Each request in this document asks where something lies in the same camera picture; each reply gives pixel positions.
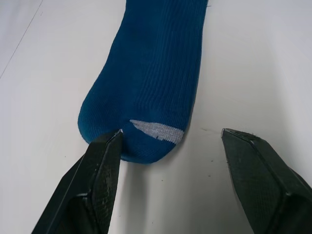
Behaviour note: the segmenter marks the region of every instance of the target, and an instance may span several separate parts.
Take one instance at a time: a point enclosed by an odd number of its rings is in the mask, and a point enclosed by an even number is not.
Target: white surface
[[[8,64],[0,79],[3,234],[32,231],[59,180],[86,150],[79,109],[125,7],[124,0],[43,0],[34,16],[40,2],[29,2],[28,10],[0,3],[0,19],[8,18],[6,9],[22,19],[1,20],[0,27],[0,72]],[[209,5],[187,136],[158,163],[122,162],[111,234],[252,233],[232,192],[224,127],[265,138],[312,185],[312,2]]]

